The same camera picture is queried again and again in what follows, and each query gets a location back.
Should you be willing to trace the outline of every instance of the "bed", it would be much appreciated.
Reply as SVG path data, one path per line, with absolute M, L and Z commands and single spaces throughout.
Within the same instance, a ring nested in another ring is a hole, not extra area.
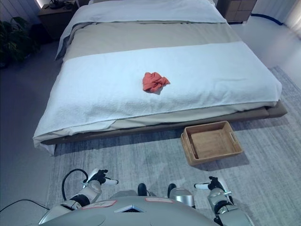
M 208 0 L 113 0 L 82 6 L 61 36 L 61 71 L 35 147 L 279 117 L 282 86 Z M 145 72 L 169 79 L 142 90 Z

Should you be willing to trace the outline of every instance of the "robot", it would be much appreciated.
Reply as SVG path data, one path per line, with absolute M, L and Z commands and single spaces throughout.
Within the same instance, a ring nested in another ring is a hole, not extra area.
M 134 190 L 120 191 L 108 200 L 96 202 L 102 193 L 102 184 L 118 184 L 117 180 L 105 176 L 107 172 L 93 170 L 84 181 L 83 189 L 49 210 L 39 225 L 254 226 L 248 215 L 234 205 L 231 192 L 221 179 L 209 177 L 209 183 L 194 185 L 196 189 L 210 190 L 207 198 L 216 215 L 212 221 L 195 210 L 193 195 L 175 184 L 169 185 L 167 198 L 149 193 L 145 184 L 141 183 L 137 193 Z

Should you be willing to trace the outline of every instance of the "bed frame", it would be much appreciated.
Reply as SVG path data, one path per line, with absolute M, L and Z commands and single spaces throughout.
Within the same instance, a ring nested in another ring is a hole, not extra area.
M 278 101 L 275 107 L 260 107 L 248 111 L 236 112 L 233 114 L 227 114 L 218 117 L 195 120 L 195 121 L 161 123 L 152 126 L 118 129 L 112 131 L 78 133 L 72 136 L 65 136 L 65 137 L 46 140 L 43 141 L 42 144 L 53 145 L 53 144 L 62 144 L 62 143 L 76 142 L 82 140 L 98 139 L 104 137 L 118 137 L 124 135 L 155 132 L 155 131 L 162 131 L 162 130 L 169 130 L 169 129 L 183 129 L 187 126 L 206 124 L 206 123 L 217 122 L 217 121 L 245 121 L 245 120 L 252 120 L 252 119 L 276 118 L 276 117 L 281 117 L 286 113 L 287 113 L 286 108 L 283 106 L 281 101 Z

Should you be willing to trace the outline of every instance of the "sticker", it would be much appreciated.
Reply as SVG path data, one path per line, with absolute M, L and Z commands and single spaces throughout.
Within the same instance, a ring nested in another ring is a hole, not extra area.
M 150 197 L 150 198 L 145 198 L 147 202 L 167 202 L 167 203 L 174 203 L 170 199 L 165 199 L 165 198 L 157 198 L 157 197 Z
M 85 207 L 83 207 L 83 210 L 87 210 L 87 209 L 94 209 L 94 208 L 103 208 L 103 207 L 109 207 L 114 205 L 117 202 L 117 200 L 109 200 L 109 201 L 103 201 L 103 202 L 96 202 L 90 205 L 87 205 Z

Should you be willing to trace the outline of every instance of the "metal robot arm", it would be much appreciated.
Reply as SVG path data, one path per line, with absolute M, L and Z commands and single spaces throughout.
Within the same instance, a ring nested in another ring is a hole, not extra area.
M 215 177 L 209 177 L 210 183 L 195 184 L 197 189 L 209 189 L 208 201 L 215 213 L 215 223 L 221 226 L 254 226 L 247 214 L 234 205 L 231 191 L 226 183 Z
M 107 178 L 105 173 L 108 171 L 94 169 L 89 177 L 87 182 L 83 183 L 83 189 L 76 195 L 74 195 L 71 199 L 64 201 L 60 205 L 53 207 L 49 210 L 43 218 L 40 220 L 39 225 L 50 221 L 54 218 L 57 218 L 61 215 L 64 215 L 68 212 L 71 212 L 76 209 L 80 209 L 86 205 L 94 203 L 98 197 L 101 195 L 101 185 L 108 184 L 108 185 L 116 185 L 118 184 L 117 180 L 113 180 Z

